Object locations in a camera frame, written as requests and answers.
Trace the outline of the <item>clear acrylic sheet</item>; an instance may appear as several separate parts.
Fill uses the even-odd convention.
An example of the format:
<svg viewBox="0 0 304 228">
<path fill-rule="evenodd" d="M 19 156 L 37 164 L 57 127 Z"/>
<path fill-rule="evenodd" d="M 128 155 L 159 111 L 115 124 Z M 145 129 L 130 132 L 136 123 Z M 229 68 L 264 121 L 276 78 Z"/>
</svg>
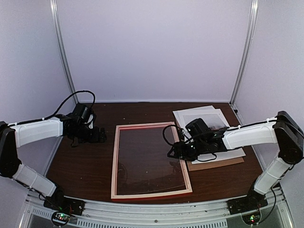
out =
<svg viewBox="0 0 304 228">
<path fill-rule="evenodd" d="M 185 190 L 178 159 L 167 153 L 174 143 L 172 129 L 162 127 L 119 131 L 117 195 L 142 195 Z"/>
</svg>

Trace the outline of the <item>red landscape photo print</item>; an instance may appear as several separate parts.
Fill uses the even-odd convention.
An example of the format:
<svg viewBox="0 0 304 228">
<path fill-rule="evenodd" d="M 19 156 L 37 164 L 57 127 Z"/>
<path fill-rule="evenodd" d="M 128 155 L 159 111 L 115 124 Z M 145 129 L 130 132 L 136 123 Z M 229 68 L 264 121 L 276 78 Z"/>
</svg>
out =
<svg viewBox="0 0 304 228">
<path fill-rule="evenodd" d="M 213 113 L 210 114 L 205 114 L 205 115 L 191 115 L 191 116 L 186 116 L 185 120 L 186 123 L 185 125 L 182 125 L 181 128 L 185 129 L 185 126 L 193 121 L 194 119 L 201 118 L 206 125 L 211 129 L 211 130 L 218 130 L 220 128 L 224 127 L 230 127 L 229 123 L 227 122 L 226 118 L 224 117 L 224 114 L 220 109 L 216 109 Z M 246 154 L 243 149 L 237 149 L 237 150 L 232 150 L 229 152 L 218 152 L 216 153 L 217 159 L 210 161 L 210 162 L 217 162 L 217 161 L 222 161 L 222 160 L 228 160 L 228 159 L 233 159 L 233 158 L 239 158 L 239 157 L 245 157 Z M 200 160 L 206 160 L 213 158 L 212 154 L 202 154 L 198 157 Z M 201 163 L 200 161 L 192 161 L 192 164 L 198 164 Z"/>
</svg>

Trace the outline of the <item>pink wooden picture frame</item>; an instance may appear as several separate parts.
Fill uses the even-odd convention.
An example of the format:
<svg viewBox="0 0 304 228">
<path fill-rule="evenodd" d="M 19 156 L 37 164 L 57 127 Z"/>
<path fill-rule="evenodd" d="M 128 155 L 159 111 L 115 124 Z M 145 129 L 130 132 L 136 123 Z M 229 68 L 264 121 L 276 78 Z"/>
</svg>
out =
<svg viewBox="0 0 304 228">
<path fill-rule="evenodd" d="M 152 194 L 142 194 L 142 195 L 117 195 L 116 187 L 117 187 L 117 167 L 118 167 L 118 144 L 119 144 L 119 131 L 122 129 L 142 129 L 142 128 L 153 128 L 153 127 L 162 127 L 163 132 L 162 136 L 165 137 L 165 131 L 169 128 L 172 129 L 172 133 L 174 136 L 174 142 L 178 141 L 178 133 L 174 126 L 174 122 L 163 122 L 163 123 L 142 123 L 142 124 L 128 124 L 128 125 L 118 125 L 115 130 L 115 138 L 114 138 L 114 152 L 113 152 L 113 165 L 112 165 L 112 182 L 111 182 L 111 199 L 113 201 L 139 201 L 139 200 L 158 200 L 158 199 L 166 199 L 173 198 L 177 196 L 189 195 L 192 193 L 192 186 L 186 166 L 186 162 L 183 160 L 180 161 L 180 165 L 182 168 L 184 181 L 186 185 L 185 190 L 176 190 L 171 192 L 163 192 L 163 193 L 152 193 Z"/>
</svg>

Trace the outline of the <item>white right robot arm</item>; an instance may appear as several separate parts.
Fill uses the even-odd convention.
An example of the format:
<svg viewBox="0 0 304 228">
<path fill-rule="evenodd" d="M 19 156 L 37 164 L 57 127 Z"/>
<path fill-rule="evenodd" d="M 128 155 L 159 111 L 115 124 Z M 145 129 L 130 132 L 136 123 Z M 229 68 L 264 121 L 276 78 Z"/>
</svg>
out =
<svg viewBox="0 0 304 228">
<path fill-rule="evenodd" d="M 187 124 L 186 130 L 190 138 L 170 144 L 169 158 L 192 162 L 202 154 L 228 152 L 258 144 L 278 144 L 277 156 L 253 182 L 244 198 L 243 204 L 250 210 L 261 203 L 265 194 L 288 170 L 304 159 L 304 132 L 285 111 L 265 121 L 218 130 L 210 129 L 198 118 Z"/>
</svg>

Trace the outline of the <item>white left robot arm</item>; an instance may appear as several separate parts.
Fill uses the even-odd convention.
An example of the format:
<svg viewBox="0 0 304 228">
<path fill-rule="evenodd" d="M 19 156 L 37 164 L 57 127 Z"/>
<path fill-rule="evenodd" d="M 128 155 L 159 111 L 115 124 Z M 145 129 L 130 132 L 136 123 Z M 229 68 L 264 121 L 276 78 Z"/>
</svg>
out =
<svg viewBox="0 0 304 228">
<path fill-rule="evenodd" d="M 17 149 L 23 145 L 66 136 L 78 143 L 104 143 L 104 128 L 95 126 L 96 114 L 85 104 L 77 104 L 73 112 L 63 115 L 54 114 L 38 120 L 22 123 L 0 123 L 0 175 L 14 179 L 36 190 L 46 197 L 58 211 L 68 207 L 68 200 L 59 191 L 59 186 L 22 163 Z"/>
</svg>

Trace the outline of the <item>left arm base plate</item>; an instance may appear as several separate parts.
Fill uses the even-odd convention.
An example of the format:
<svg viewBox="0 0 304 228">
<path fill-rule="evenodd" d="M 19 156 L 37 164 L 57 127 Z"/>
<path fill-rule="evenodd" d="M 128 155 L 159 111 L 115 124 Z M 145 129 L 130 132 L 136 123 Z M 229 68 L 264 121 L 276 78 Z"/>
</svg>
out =
<svg viewBox="0 0 304 228">
<path fill-rule="evenodd" d="M 81 216 L 85 208 L 85 202 L 83 200 L 67 197 L 63 197 L 61 199 L 47 197 L 43 206 L 49 209 L 62 211 L 66 214 Z"/>
</svg>

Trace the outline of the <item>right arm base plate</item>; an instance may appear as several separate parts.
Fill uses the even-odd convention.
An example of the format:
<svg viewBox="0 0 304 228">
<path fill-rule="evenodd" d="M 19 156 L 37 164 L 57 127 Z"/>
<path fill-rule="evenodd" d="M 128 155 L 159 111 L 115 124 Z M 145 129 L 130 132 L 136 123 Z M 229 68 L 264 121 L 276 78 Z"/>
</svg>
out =
<svg viewBox="0 0 304 228">
<path fill-rule="evenodd" d="M 250 199 L 247 197 L 242 197 L 228 200 L 227 205 L 230 215 L 234 215 L 247 211 L 258 210 L 260 207 L 267 206 L 268 202 L 266 199 L 257 200 L 253 198 Z"/>
</svg>

